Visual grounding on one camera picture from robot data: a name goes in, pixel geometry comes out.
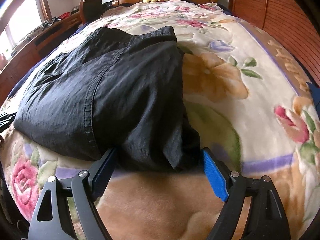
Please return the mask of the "black jacket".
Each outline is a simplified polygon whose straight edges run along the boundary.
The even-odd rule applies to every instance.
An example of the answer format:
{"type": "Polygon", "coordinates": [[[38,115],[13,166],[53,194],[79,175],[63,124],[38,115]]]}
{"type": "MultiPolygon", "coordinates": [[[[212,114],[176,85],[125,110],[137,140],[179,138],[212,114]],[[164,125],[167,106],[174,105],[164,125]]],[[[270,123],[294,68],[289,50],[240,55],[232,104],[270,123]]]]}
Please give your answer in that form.
{"type": "Polygon", "coordinates": [[[14,127],[64,156],[108,150],[134,170],[185,171],[203,163],[183,103],[183,52],[174,29],[98,28],[44,65],[25,90],[14,127]]]}

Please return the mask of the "long wooden desk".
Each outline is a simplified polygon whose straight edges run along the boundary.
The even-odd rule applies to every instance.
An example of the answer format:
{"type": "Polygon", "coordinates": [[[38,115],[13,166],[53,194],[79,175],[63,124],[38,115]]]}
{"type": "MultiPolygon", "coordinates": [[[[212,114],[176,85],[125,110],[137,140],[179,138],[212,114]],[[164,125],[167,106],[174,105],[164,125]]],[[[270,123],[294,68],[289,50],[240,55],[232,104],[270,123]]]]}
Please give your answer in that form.
{"type": "Polygon", "coordinates": [[[47,57],[61,42],[74,34],[81,24],[80,14],[74,13],[40,32],[13,56],[1,71],[1,103],[14,86],[38,62],[47,57]]]}

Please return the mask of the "window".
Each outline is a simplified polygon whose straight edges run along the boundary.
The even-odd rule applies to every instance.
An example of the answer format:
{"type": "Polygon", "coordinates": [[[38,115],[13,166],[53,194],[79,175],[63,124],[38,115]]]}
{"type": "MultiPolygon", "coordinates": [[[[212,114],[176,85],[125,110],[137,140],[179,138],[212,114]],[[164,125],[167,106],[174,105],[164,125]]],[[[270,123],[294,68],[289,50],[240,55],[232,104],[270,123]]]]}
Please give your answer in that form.
{"type": "Polygon", "coordinates": [[[12,50],[51,18],[48,0],[24,0],[1,32],[1,54],[10,59],[12,50]]]}

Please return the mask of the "floral bed blanket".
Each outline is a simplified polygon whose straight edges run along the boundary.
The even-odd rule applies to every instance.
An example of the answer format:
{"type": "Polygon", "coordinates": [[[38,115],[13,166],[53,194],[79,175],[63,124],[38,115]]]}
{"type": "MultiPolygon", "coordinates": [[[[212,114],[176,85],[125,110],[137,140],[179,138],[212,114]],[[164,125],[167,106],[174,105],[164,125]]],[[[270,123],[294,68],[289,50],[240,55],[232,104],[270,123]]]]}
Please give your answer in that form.
{"type": "MultiPolygon", "coordinates": [[[[319,90],[274,38],[213,3],[152,2],[108,10],[34,65],[1,105],[1,114],[17,114],[39,70],[96,29],[141,35],[164,26],[174,29],[183,52],[183,103],[202,157],[208,148],[243,177],[269,176],[291,239],[319,239],[319,90]]],[[[58,154],[13,122],[1,132],[1,239],[28,239],[47,179],[72,178],[95,161],[58,154]]],[[[208,239],[224,202],[203,167],[204,161],[185,171],[134,170],[120,166],[115,153],[114,172],[94,202],[111,239],[208,239]]]]}

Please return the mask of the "red bowl on desk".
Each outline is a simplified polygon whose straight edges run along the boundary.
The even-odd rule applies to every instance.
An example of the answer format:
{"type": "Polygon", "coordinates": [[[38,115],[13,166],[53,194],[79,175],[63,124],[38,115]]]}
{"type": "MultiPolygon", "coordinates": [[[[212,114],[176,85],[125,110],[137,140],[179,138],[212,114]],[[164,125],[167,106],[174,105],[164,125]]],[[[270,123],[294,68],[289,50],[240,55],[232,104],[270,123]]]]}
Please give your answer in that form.
{"type": "Polygon", "coordinates": [[[62,15],[60,15],[59,18],[60,18],[61,20],[64,20],[64,19],[67,19],[70,15],[71,15],[70,12],[65,12],[65,13],[63,13],[62,15]]]}

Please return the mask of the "wooden chair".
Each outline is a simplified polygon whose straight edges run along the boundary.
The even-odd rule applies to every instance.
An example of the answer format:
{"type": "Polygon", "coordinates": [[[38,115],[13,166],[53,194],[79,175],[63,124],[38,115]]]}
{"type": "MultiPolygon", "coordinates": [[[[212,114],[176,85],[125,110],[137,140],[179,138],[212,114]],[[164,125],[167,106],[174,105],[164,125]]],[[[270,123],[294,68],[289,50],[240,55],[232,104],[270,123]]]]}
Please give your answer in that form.
{"type": "Polygon", "coordinates": [[[102,0],[81,0],[79,3],[80,19],[83,25],[96,20],[102,14],[102,0]]]}

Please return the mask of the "wooden louvered wardrobe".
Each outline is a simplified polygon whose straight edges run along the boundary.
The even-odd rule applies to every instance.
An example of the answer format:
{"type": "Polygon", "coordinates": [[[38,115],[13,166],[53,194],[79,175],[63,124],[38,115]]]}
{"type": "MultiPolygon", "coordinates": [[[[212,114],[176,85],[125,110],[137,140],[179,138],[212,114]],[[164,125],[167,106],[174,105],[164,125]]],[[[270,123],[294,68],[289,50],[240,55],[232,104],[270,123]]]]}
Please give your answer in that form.
{"type": "Polygon", "coordinates": [[[274,37],[319,84],[319,34],[296,1],[229,0],[229,10],[274,37]]]}

